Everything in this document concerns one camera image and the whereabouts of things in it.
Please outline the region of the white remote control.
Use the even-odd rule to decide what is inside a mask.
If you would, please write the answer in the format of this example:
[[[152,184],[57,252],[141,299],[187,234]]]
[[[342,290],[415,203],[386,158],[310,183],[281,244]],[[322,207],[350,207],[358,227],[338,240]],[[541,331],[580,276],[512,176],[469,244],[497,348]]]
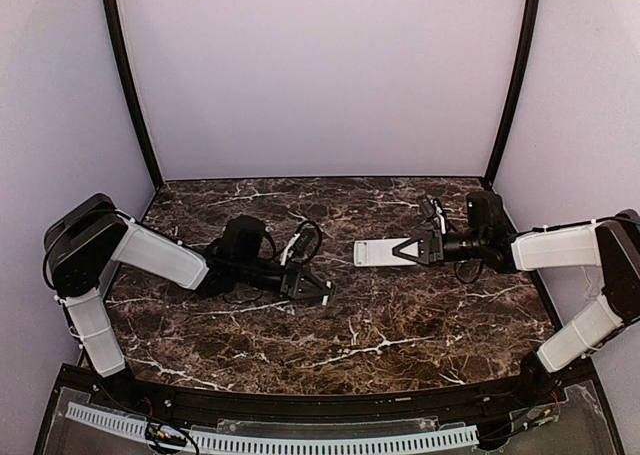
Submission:
[[[392,249],[407,238],[357,240],[353,245],[353,263],[356,267],[414,266],[416,262],[397,257]]]

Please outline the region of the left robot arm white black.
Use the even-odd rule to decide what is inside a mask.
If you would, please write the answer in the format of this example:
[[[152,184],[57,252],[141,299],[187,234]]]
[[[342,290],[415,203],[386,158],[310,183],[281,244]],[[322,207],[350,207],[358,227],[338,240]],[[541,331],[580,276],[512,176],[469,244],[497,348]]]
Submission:
[[[335,286],[310,269],[316,255],[309,242],[323,240],[319,226],[302,222],[283,249],[260,255],[272,236],[261,220],[240,215],[203,251],[168,238],[118,210],[97,193],[59,219],[45,233],[42,275],[54,291],[90,363],[103,378],[127,362],[99,290],[112,262],[130,265],[206,297],[225,295],[239,285],[286,300],[327,303]]]

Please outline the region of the white battery cover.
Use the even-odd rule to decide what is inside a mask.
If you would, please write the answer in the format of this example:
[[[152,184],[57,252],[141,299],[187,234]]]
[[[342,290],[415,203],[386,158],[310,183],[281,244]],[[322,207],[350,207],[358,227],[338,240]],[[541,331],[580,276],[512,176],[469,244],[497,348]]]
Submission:
[[[325,290],[323,292],[322,305],[326,306],[334,293],[334,285],[331,281],[325,283]]]

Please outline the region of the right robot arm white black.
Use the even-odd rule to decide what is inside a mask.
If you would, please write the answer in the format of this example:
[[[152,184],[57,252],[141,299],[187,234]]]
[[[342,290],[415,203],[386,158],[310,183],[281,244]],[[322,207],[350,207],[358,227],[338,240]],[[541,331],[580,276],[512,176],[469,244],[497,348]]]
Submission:
[[[467,194],[465,231],[453,230],[441,205],[426,216],[434,226],[392,247],[393,256],[429,266],[478,260],[497,273],[594,266],[603,286],[590,302],[535,352],[534,365],[548,374],[564,369],[639,320],[639,215],[614,216],[513,232],[502,198],[489,191]]]

